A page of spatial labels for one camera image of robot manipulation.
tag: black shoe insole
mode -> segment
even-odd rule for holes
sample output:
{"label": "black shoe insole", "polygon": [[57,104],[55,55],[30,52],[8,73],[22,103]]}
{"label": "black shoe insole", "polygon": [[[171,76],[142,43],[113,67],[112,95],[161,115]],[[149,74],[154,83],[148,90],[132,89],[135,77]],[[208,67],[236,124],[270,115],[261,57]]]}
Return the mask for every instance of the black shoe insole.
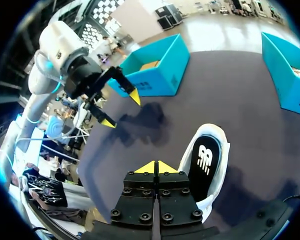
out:
{"label": "black shoe insole", "polygon": [[201,136],[195,141],[188,178],[190,191],[196,202],[207,197],[220,154],[219,144],[213,137]]}

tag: black t-shirt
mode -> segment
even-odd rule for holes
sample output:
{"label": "black t-shirt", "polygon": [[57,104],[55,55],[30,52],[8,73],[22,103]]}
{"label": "black t-shirt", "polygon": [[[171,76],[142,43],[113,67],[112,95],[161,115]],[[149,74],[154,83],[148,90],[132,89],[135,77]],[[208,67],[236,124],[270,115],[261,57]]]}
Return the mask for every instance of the black t-shirt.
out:
{"label": "black t-shirt", "polygon": [[28,187],[39,194],[39,197],[47,205],[55,207],[67,207],[67,198],[62,182],[41,176],[33,168],[27,169],[22,174],[28,180]]}

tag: cable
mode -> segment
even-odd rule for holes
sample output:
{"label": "cable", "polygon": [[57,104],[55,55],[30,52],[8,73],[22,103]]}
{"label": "cable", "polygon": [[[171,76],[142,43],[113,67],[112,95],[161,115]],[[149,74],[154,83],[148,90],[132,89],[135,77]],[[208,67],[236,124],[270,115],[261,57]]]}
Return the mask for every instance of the cable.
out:
{"label": "cable", "polygon": [[49,74],[48,72],[44,71],[42,69],[42,67],[40,66],[39,62],[38,62],[38,56],[41,55],[43,56],[44,58],[48,59],[48,57],[40,50],[38,49],[35,54],[34,54],[34,64],[36,66],[36,68],[39,70],[39,72],[44,75],[46,78],[48,79],[52,79],[62,85],[65,85],[65,81],[62,79],[62,77],[60,76],[60,78],[52,75],[52,74]]}
{"label": "cable", "polygon": [[300,195],[293,195],[293,196],[288,196],[283,200],[283,202],[288,201],[289,199],[300,199]]}
{"label": "cable", "polygon": [[57,153],[57,154],[60,154],[60,155],[62,155],[62,156],[65,156],[65,157],[67,157],[68,159],[72,159],[72,160],[75,160],[75,161],[77,161],[77,162],[80,162],[79,159],[76,159],[76,158],[74,158],[74,157],[68,156],[68,155],[66,155],[66,154],[64,154],[64,153],[61,153],[61,152],[59,152],[59,151],[57,151],[57,150],[54,150],[54,149],[52,149],[52,148],[50,148],[50,147],[48,147],[48,146],[46,146],[46,145],[42,145],[42,147],[44,147],[44,148],[46,148],[46,149],[49,149],[50,151],[53,151],[53,152],[55,152],[55,153]]}
{"label": "cable", "polygon": [[33,231],[33,232],[35,232],[35,231],[37,231],[37,230],[44,230],[44,231],[49,232],[48,229],[46,229],[46,228],[44,228],[44,227],[40,227],[40,226],[36,226],[36,227],[32,228],[32,231]]}
{"label": "cable", "polygon": [[[73,127],[65,135],[58,136],[58,137],[53,137],[53,138],[19,138],[17,141],[15,141],[15,143],[14,143],[14,150],[13,150],[13,158],[15,159],[15,161],[17,163],[19,161],[18,158],[17,158],[17,156],[16,156],[16,149],[17,149],[18,142],[25,141],[25,140],[30,140],[30,141],[51,141],[51,140],[56,140],[56,139],[61,139],[61,138],[67,137],[76,128],[76,125],[77,125],[77,123],[79,121],[79,116],[80,116],[80,107],[78,108],[77,114],[78,114],[78,118],[76,120],[76,123],[73,125]],[[78,159],[75,159],[73,157],[70,157],[70,156],[67,156],[67,155],[64,155],[64,156],[66,156],[67,158],[73,159],[75,161],[79,161]],[[19,188],[19,198],[20,198],[20,202],[19,202],[20,203],[20,206],[19,206],[20,209],[24,207],[23,200],[22,200],[22,193],[21,193],[22,192],[21,185],[22,185],[21,184],[21,179],[19,178],[18,179],[18,188]]]}

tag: new balance logo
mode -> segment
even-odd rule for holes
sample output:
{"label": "new balance logo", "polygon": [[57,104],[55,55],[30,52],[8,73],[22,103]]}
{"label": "new balance logo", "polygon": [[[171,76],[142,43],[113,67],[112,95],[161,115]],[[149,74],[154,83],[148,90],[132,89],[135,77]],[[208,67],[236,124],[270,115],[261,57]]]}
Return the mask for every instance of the new balance logo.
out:
{"label": "new balance logo", "polygon": [[210,149],[206,149],[204,145],[201,145],[199,147],[199,159],[197,162],[197,165],[202,168],[202,170],[206,173],[206,175],[209,175],[209,167],[211,166],[212,162],[212,151]]}

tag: white cable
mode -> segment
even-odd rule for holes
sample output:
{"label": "white cable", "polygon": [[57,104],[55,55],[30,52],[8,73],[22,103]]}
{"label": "white cable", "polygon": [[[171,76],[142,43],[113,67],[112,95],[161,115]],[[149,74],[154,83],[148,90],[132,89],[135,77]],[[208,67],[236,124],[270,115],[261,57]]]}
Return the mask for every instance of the white cable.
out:
{"label": "white cable", "polygon": [[48,146],[46,146],[46,145],[41,145],[41,146],[44,147],[44,148],[46,148],[46,149],[49,149],[50,151],[53,151],[53,152],[59,154],[59,155],[65,156],[65,157],[67,157],[68,159],[72,159],[72,160],[75,160],[75,161],[77,161],[77,162],[80,162],[79,159],[76,159],[76,158],[74,158],[74,157],[72,157],[72,156],[68,156],[68,155],[66,155],[66,154],[63,154],[63,153],[61,153],[61,152],[59,152],[59,151],[57,151],[57,150],[54,150],[54,149],[52,149],[52,148],[50,148],[50,147],[48,147]]}
{"label": "white cable", "polygon": [[[81,98],[78,97],[78,102],[79,104],[81,104]],[[18,158],[16,156],[16,149],[17,149],[17,144],[18,142],[20,141],[25,141],[25,140],[30,140],[30,141],[51,141],[51,140],[57,140],[57,139],[62,139],[62,138],[77,138],[77,136],[69,136],[70,134],[72,134],[72,132],[75,130],[76,128],[76,125],[79,121],[79,116],[80,116],[80,107],[78,108],[78,111],[77,111],[77,114],[78,114],[78,118],[76,120],[76,123],[73,125],[73,127],[64,135],[61,135],[61,136],[57,136],[57,137],[52,137],[52,138],[19,138],[17,141],[15,141],[14,143],[14,151],[13,151],[13,158],[15,158],[16,162],[18,162]]]}
{"label": "white cable", "polygon": [[49,74],[48,72],[46,72],[46,71],[44,71],[44,70],[42,69],[42,67],[40,66],[39,61],[38,61],[38,56],[39,56],[39,55],[41,55],[41,56],[43,56],[44,58],[48,59],[48,57],[47,57],[40,49],[38,49],[38,50],[35,52],[35,54],[34,54],[34,64],[35,64],[36,68],[39,70],[39,72],[40,72],[42,75],[44,75],[46,78],[52,79],[52,80],[54,80],[54,81],[56,81],[56,82],[58,82],[58,83],[61,83],[62,85],[65,85],[65,81],[62,80],[62,78],[60,79],[60,78],[58,78],[58,77],[56,77],[56,76],[54,76],[54,75],[52,75],[52,74]]}

